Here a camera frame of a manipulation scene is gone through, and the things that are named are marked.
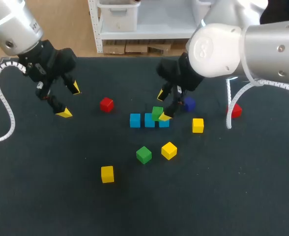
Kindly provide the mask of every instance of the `cable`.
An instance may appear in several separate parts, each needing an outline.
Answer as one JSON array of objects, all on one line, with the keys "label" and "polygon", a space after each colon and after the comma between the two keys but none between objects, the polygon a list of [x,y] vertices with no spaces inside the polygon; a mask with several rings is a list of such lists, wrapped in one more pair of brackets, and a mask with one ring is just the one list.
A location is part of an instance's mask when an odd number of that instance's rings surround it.
[{"label": "cable", "polygon": [[[270,86],[275,86],[281,89],[286,89],[289,90],[289,84],[284,84],[284,83],[278,83],[278,82],[274,82],[274,81],[269,81],[269,80],[258,80],[256,81],[257,83],[259,83],[261,86],[262,85],[270,85]],[[255,87],[254,84],[249,83],[247,85],[245,85],[243,88],[241,88],[240,91],[237,92],[237,94],[235,95],[235,97],[233,98],[230,106],[229,106],[229,111],[227,114],[227,128],[231,129],[232,128],[232,124],[231,124],[231,116],[232,116],[232,111],[234,109],[234,106],[236,105],[238,99],[250,88]]]},{"label": "cable", "polygon": [[231,104],[231,101],[232,101],[231,84],[230,84],[230,80],[229,79],[226,79],[226,82],[227,82],[228,107],[229,107],[230,104]]},{"label": "cable", "polygon": [[[21,70],[22,73],[24,73],[24,74],[26,72],[26,68],[23,65],[15,62],[15,61],[8,61],[8,62],[0,65],[0,73],[2,72],[3,69],[5,69],[8,66],[15,66],[19,70]],[[9,138],[12,135],[13,131],[15,130],[16,121],[15,121],[15,117],[13,115],[13,112],[12,112],[6,98],[4,97],[1,89],[0,89],[0,99],[1,99],[2,103],[4,104],[5,108],[7,109],[7,112],[8,112],[9,118],[10,118],[10,122],[11,122],[9,131],[4,136],[0,137],[0,142],[1,142],[5,139]]]}]

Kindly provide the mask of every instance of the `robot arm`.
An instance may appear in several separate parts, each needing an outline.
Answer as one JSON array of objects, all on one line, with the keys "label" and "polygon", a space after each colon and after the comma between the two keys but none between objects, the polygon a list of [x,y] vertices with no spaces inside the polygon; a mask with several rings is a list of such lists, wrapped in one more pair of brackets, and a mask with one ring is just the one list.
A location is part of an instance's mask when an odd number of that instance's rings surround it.
[{"label": "robot arm", "polygon": [[158,99],[174,94],[161,120],[171,119],[185,92],[205,77],[246,74],[253,83],[253,77],[289,83],[289,22],[260,25],[267,7],[268,0],[216,1],[189,40],[188,53],[178,62],[162,59],[157,68],[168,81]]},{"label": "robot arm", "polygon": [[0,0],[0,48],[9,56],[28,52],[43,30],[24,0]]},{"label": "robot arm", "polygon": [[289,83],[289,21],[240,27],[210,24],[192,38],[189,60],[205,77],[242,76]]},{"label": "robot arm", "polygon": [[69,48],[56,50],[49,40],[41,41],[43,30],[24,0],[0,0],[0,48],[9,56],[18,56],[25,75],[38,83],[36,95],[48,101],[55,114],[71,117],[69,110],[51,92],[54,80],[62,77],[73,94],[80,93],[71,71],[76,55]]}]

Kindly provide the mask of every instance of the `white storage bin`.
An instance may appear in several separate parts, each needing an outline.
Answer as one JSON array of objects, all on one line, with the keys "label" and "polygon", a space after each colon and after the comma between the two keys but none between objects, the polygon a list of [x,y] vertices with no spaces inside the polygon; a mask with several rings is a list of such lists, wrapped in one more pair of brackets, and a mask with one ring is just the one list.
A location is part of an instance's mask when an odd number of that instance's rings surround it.
[{"label": "white storage bin", "polygon": [[208,13],[211,5],[215,2],[216,0],[192,0],[193,13],[197,26],[201,23],[202,19]]},{"label": "white storage bin", "polygon": [[138,8],[136,4],[105,5],[98,3],[102,11],[103,25],[109,32],[131,32],[137,30]]}]

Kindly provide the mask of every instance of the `cube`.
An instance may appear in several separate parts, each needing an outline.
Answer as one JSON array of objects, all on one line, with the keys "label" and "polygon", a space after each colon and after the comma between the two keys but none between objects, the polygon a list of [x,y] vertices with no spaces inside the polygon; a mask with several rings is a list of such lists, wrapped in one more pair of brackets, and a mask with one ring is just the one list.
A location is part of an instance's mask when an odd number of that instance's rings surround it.
[{"label": "cube", "polygon": [[101,167],[101,178],[103,183],[114,182],[114,169],[113,166]]},{"label": "cube", "polygon": [[203,119],[193,119],[193,133],[203,133]]},{"label": "cube", "polygon": [[146,128],[154,128],[155,122],[152,119],[152,113],[145,113],[144,115],[144,126]]},{"label": "cube", "polygon": [[141,163],[146,164],[152,159],[152,152],[146,147],[142,147],[136,152],[136,156]]},{"label": "cube", "polygon": [[103,112],[110,112],[114,108],[114,102],[113,100],[109,99],[108,97],[105,97],[100,102],[100,108]]},{"label": "cube", "polygon": [[171,160],[177,154],[177,147],[171,142],[168,142],[162,147],[161,153],[166,159]]},{"label": "cube", "polygon": [[152,119],[154,121],[159,121],[159,117],[163,113],[163,107],[153,107],[152,109]]},{"label": "cube", "polygon": [[159,121],[160,128],[168,128],[170,126],[170,120],[167,121]]},{"label": "cube", "polygon": [[238,118],[241,115],[242,115],[242,108],[236,103],[232,111],[232,119]]},{"label": "cube", "polygon": [[196,102],[191,97],[185,97],[184,104],[185,104],[185,111],[187,112],[193,111],[196,107]]},{"label": "cube", "polygon": [[130,114],[130,128],[140,128],[140,114]]}]

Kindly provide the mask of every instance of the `blue cube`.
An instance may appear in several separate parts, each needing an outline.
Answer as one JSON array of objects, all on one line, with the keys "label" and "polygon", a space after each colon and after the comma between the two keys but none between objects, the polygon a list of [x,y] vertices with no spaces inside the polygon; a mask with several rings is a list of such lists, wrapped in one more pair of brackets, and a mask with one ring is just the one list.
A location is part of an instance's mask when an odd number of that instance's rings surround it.
[{"label": "blue cube", "polygon": [[185,97],[184,103],[185,103],[185,111],[191,112],[195,109],[196,102],[194,101],[193,98]]},{"label": "blue cube", "polygon": [[140,114],[130,114],[130,128],[140,128]]},{"label": "blue cube", "polygon": [[152,113],[145,113],[144,115],[144,126],[146,128],[154,128],[155,122],[152,119]]},{"label": "blue cube", "polygon": [[167,121],[159,121],[160,128],[168,128],[170,126],[170,120]]}]

